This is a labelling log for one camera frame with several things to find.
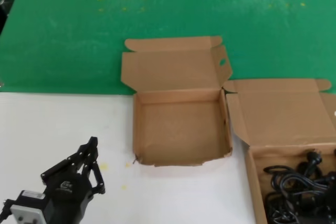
white table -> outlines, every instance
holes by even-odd
[[[199,167],[132,164],[132,97],[0,93],[0,199],[42,192],[40,174],[98,137],[106,194],[81,224],[254,224],[243,144]],[[3,224],[14,224],[11,216]]]

cardboard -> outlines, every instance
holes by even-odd
[[[270,165],[292,168],[318,149],[324,173],[336,169],[336,95],[315,79],[234,80],[224,84],[234,132],[249,145],[246,169],[258,224],[267,224],[263,199]]]
[[[216,37],[127,39],[133,151],[144,165],[200,165],[232,153],[222,85],[232,70]]]

green mat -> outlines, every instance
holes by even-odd
[[[205,35],[222,35],[232,79],[336,86],[335,17],[336,0],[16,0],[0,90],[131,94],[120,82],[125,39]]]

yellow speck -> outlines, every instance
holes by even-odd
[[[101,170],[108,170],[109,169],[109,165],[107,163],[101,163],[99,168]]]

box flap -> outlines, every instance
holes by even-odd
[[[220,89],[232,74],[222,39],[128,39],[121,81],[137,91]]]
[[[336,142],[336,95],[327,80],[272,79],[225,83],[235,133],[250,146]]]
[[[330,88],[330,81],[325,79],[251,79],[224,83],[224,89],[233,93],[317,92]]]

